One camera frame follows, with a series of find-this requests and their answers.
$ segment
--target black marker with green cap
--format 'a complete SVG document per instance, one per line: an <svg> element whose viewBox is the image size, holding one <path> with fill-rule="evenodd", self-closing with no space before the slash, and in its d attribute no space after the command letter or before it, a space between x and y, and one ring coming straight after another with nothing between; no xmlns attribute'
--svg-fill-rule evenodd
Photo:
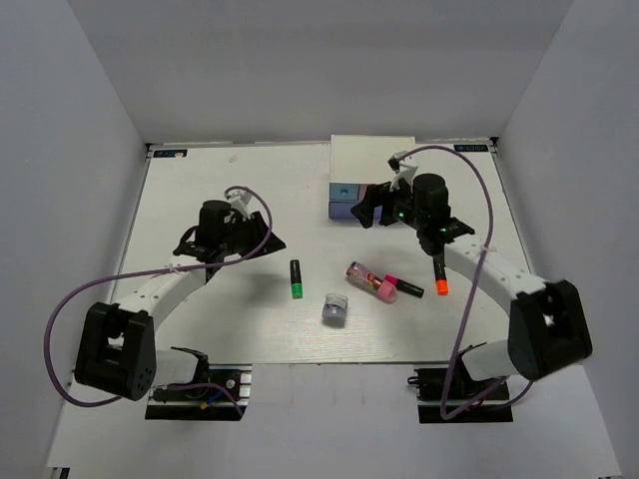
<svg viewBox="0 0 639 479"><path fill-rule="evenodd" d="M300 260L291 259L291 294L293 299L300 299L304 293L302 291L302 272L300 271Z"/></svg>

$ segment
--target white wall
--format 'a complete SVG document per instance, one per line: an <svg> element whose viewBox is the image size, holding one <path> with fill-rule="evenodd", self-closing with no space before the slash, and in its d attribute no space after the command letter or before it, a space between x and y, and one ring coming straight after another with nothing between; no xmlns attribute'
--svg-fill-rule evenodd
<svg viewBox="0 0 639 479"><path fill-rule="evenodd" d="M639 477L639 4L577 0L500 141L538 272L579 287L585 362L624 477Z"/></svg>
<svg viewBox="0 0 639 479"><path fill-rule="evenodd" d="M571 0L70 0L143 139L499 135Z"/></svg>
<svg viewBox="0 0 639 479"><path fill-rule="evenodd" d="M0 467L30 479L61 406L44 368L46 319L73 286L113 271L145 150L64 0L4 0L0 45ZM98 298L72 303L56 330L65 380Z"/></svg>

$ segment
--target marker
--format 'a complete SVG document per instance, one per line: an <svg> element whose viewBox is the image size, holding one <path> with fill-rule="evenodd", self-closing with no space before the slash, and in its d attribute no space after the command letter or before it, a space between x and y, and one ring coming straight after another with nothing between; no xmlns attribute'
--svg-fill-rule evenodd
<svg viewBox="0 0 639 479"><path fill-rule="evenodd" d="M432 266L435 270L435 285L437 286L437 294L446 296L448 294L448 280L446 279L446 269L443 261L436 257L432 259Z"/></svg>
<svg viewBox="0 0 639 479"><path fill-rule="evenodd" d="M299 259L291 259L291 294L293 295L293 299L300 299L304 296Z"/></svg>
<svg viewBox="0 0 639 479"><path fill-rule="evenodd" d="M423 289L419 286L415 286L408 281L404 281L403 279L399 279L398 277L391 276L390 274L387 274L383 278L391 284L394 284L399 291L403 291L413 296L423 297Z"/></svg>

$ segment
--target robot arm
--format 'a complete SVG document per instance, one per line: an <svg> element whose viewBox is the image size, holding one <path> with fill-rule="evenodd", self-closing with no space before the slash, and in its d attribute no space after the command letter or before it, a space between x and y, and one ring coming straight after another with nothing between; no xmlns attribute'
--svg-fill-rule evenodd
<svg viewBox="0 0 639 479"><path fill-rule="evenodd" d="M372 226L381 207L382 226L397 222L416 230L426 254L473 281L483 241L474 229L450 215L448 189L442 177L415 175L416 167L389 160L392 182L369 185L351 209L364 228ZM462 375L474 381L520 374L534 381L592 353L579 293L568 281L550 283L487 251L478 287L509 316L508 339L462 351Z"/></svg>
<svg viewBox="0 0 639 479"><path fill-rule="evenodd" d="M208 358L199 351L176 347L156 351L155 331L182 301L211 280L225 257L249 253L258 257L286 247L270 233L256 251L269 229L260 213L249 213L250 199L236 193L226 202L205 202L198 225L185 232L173 251L169 272L151 277L113 304L97 302L89 308L76 359L79 383L138 400L151 387L198 382L208 372Z"/></svg>

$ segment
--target orange cap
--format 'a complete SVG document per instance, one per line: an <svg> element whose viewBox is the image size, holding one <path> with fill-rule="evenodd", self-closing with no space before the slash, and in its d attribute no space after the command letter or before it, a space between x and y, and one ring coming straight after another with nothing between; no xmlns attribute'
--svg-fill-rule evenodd
<svg viewBox="0 0 639 479"><path fill-rule="evenodd" d="M437 285L437 294L440 296L446 296L448 294L448 281L438 279L435 284Z"/></svg>

